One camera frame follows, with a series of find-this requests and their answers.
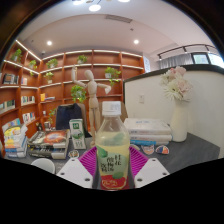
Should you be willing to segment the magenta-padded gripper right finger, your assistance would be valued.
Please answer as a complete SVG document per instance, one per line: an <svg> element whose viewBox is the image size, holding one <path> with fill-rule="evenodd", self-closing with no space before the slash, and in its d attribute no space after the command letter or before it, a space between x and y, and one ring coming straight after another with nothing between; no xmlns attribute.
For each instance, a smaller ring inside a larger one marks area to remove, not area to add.
<svg viewBox="0 0 224 224"><path fill-rule="evenodd" d="M130 147L130 169L136 188L141 188L167 175L169 172L157 158L148 158Z"/></svg>

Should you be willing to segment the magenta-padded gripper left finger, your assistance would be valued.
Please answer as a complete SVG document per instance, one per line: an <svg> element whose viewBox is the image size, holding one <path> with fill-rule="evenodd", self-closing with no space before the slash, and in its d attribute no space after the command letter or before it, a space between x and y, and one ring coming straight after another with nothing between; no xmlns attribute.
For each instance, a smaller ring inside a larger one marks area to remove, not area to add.
<svg viewBox="0 0 224 224"><path fill-rule="evenodd" d="M84 188L97 188L97 148L93 147L82 155L77 150L68 153L69 160L57 175Z"/></svg>

